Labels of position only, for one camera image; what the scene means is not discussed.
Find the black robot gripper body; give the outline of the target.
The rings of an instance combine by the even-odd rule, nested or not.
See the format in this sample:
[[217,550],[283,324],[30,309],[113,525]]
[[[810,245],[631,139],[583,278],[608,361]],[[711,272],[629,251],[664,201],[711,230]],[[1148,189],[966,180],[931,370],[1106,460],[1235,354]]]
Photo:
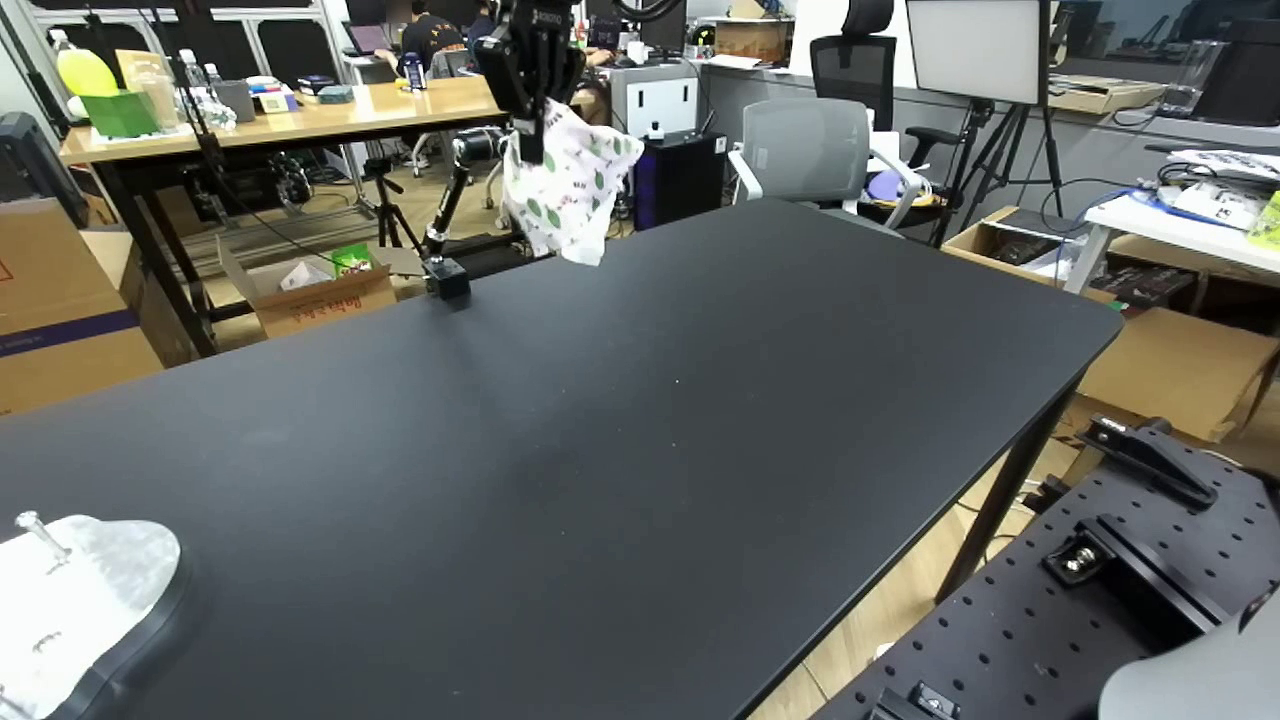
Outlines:
[[547,99],[571,95],[583,72],[571,9],[576,0],[495,0],[495,27],[478,40],[478,65],[513,118],[541,118]]

